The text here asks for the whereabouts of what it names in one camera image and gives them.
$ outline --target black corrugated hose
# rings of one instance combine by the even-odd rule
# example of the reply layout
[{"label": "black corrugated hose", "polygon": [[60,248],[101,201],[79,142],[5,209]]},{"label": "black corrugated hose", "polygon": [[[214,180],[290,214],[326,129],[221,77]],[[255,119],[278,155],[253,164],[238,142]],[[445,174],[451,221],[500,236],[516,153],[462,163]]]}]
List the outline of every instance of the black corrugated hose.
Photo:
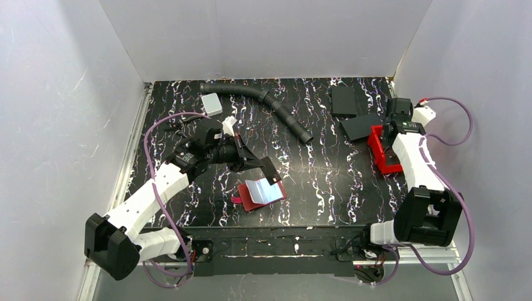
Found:
[{"label": "black corrugated hose", "polygon": [[288,128],[294,135],[305,144],[310,144],[313,136],[307,129],[297,121],[292,114],[283,106],[275,97],[269,94],[267,89],[257,89],[236,83],[200,83],[199,91],[201,94],[217,93],[232,94],[253,97],[258,101],[265,103],[270,107],[279,118],[288,125]]}]

